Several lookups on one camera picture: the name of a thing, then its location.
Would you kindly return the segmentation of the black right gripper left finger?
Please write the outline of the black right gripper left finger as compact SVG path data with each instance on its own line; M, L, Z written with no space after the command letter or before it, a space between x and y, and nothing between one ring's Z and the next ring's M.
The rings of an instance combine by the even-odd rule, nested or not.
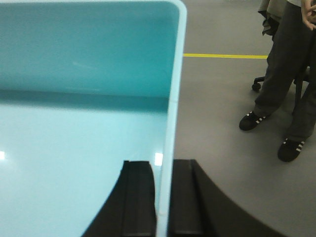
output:
M84 237L154 237L155 182L148 161L124 161L109 197Z

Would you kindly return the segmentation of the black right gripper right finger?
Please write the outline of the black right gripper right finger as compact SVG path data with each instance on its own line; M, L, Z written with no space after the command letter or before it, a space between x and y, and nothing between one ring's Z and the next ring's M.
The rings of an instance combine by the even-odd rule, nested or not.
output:
M173 162L170 237L277 237L228 198L194 159Z

